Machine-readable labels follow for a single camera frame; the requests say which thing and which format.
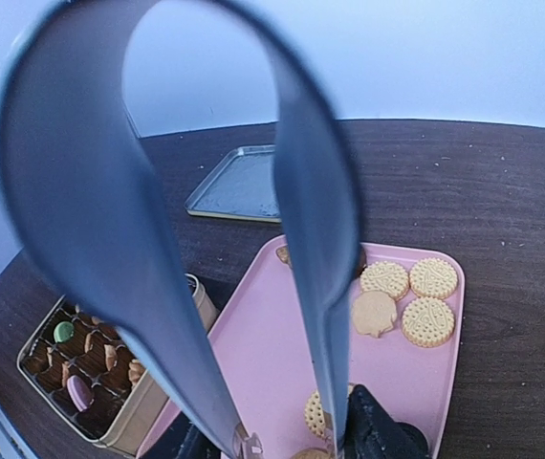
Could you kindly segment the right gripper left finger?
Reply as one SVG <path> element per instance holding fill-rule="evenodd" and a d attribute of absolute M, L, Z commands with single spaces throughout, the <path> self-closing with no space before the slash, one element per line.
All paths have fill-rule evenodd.
<path fill-rule="evenodd" d="M 219 459 L 220 449 L 190 421 L 173 427 L 175 443 L 172 458 L 177 459 Z"/>

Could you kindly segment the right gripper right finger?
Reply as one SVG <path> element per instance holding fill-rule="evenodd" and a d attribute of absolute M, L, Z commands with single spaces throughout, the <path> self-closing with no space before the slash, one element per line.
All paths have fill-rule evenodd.
<path fill-rule="evenodd" d="M 415 426 L 396 422 L 362 384 L 348 398 L 346 457 L 430 458 L 428 443 Z"/>

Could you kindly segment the metal tongs white handle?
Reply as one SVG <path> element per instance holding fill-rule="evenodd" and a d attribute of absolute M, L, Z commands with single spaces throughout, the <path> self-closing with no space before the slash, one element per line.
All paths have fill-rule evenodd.
<path fill-rule="evenodd" d="M 158 385 L 230 458 L 249 432 L 187 287 L 161 183 L 126 115 L 122 67 L 149 1 L 64 1 L 20 42 L 0 101 L 0 182 L 15 231 L 60 292 L 113 324 Z M 273 180 L 316 385 L 343 454 L 349 300 L 361 204 L 323 92 L 266 21 L 216 8 L 261 40 L 278 94 Z"/>

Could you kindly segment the pink round cookie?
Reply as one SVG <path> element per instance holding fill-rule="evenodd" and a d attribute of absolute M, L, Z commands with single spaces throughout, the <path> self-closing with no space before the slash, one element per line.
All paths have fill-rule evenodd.
<path fill-rule="evenodd" d="M 66 383 L 69 396 L 79 412 L 87 410 L 94 401 L 93 391 L 80 376 L 71 376 Z"/>

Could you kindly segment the green round cookie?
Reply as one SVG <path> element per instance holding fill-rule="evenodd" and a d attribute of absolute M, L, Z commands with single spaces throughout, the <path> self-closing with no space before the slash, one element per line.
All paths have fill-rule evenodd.
<path fill-rule="evenodd" d="M 64 343 L 69 341 L 75 335 L 75 326 L 71 321 L 64 320 L 58 322 L 54 328 L 54 342 Z"/>

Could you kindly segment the silver tin lid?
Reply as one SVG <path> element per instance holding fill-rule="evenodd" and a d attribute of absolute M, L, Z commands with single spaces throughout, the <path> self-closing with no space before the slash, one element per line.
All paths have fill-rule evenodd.
<path fill-rule="evenodd" d="M 274 146 L 231 150 L 185 200 L 192 216 L 278 223 L 273 186 Z"/>

